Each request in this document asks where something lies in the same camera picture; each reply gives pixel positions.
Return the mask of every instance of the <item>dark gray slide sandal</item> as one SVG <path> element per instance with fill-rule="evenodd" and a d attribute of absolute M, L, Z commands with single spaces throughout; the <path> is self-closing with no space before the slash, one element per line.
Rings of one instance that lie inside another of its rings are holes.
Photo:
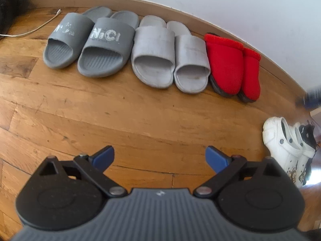
<path fill-rule="evenodd" d="M 99 18 L 78 60 L 78 71 L 87 77 L 106 77 L 118 72 L 129 59 L 138 15 L 119 11 Z"/>
<path fill-rule="evenodd" d="M 48 38 L 43 53 L 44 63 L 52 69 L 61 69 L 73 63 L 79 57 L 97 19 L 111 14 L 109 8 L 100 6 L 83 14 L 66 14 Z"/>

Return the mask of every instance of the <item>charging cable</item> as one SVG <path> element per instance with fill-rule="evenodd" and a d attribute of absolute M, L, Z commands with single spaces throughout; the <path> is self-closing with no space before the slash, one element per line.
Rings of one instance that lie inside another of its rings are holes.
<path fill-rule="evenodd" d="M 47 23 L 51 22 L 53 19 L 55 19 L 59 14 L 61 13 L 61 9 L 59 9 L 56 13 L 56 15 L 51 18 L 49 21 L 45 22 L 43 25 L 39 26 L 38 28 L 30 31 L 30 32 L 27 32 L 27 33 L 23 33 L 23 34 L 16 34 L 16 35 L 9 35 L 9 34 L 0 34 L 0 36 L 4 36 L 4 37 L 20 37 L 20 36 L 25 36 L 25 35 L 28 35 L 30 33 L 33 33 L 35 31 L 38 31 L 40 28 L 44 27 Z"/>

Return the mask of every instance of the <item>red fleece slipper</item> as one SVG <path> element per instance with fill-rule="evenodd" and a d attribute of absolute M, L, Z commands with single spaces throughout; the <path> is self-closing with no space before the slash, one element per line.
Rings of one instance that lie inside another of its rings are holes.
<path fill-rule="evenodd" d="M 205 34 L 207 56 L 210 62 L 210 83 L 223 97 L 236 95 L 243 79 L 243 44 L 213 34 Z"/>
<path fill-rule="evenodd" d="M 250 49 L 243 50 L 244 75 L 239 98 L 243 102 L 254 102 L 260 97 L 259 69 L 261 56 Z"/>

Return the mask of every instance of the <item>light gray slide sandal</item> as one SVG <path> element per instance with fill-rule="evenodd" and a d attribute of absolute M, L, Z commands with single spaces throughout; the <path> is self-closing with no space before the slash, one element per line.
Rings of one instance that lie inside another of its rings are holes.
<path fill-rule="evenodd" d="M 188 28 L 180 22 L 168 22 L 167 28 L 175 32 L 176 86 L 185 93 L 202 92 L 211 74 L 205 41 L 191 35 Z"/>
<path fill-rule="evenodd" d="M 78 71 L 95 78 L 118 72 L 129 59 L 138 24 L 138 15 L 129 11 L 99 18 L 79 57 Z"/>
<path fill-rule="evenodd" d="M 136 30 L 132 67 L 145 84 L 166 89 L 173 84 L 175 70 L 175 33 L 163 19 L 147 15 Z"/>
<path fill-rule="evenodd" d="M 101 6 L 83 14 L 66 14 L 48 38 L 43 52 L 44 63 L 52 69 L 61 69 L 73 63 L 79 57 L 97 19 L 111 14 L 109 8 Z"/>

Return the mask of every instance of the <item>slide strap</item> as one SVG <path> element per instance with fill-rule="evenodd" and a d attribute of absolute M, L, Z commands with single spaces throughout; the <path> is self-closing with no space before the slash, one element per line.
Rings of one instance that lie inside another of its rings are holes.
<path fill-rule="evenodd" d="M 62 41 L 73 50 L 82 47 L 94 26 L 94 22 L 79 13 L 68 13 L 50 34 L 48 39 Z"/>
<path fill-rule="evenodd" d="M 201 38 L 193 35 L 176 36 L 175 54 L 175 72 L 186 65 L 197 65 L 208 69 L 208 75 L 210 75 L 211 68 L 206 53 L 206 44 Z"/>
<path fill-rule="evenodd" d="M 142 26 L 136 29 L 132 59 L 154 56 L 169 60 L 175 66 L 175 33 L 158 26 Z"/>
<path fill-rule="evenodd" d="M 99 18 L 84 46 L 103 48 L 119 53 L 127 60 L 133 46 L 135 29 L 117 19 Z"/>

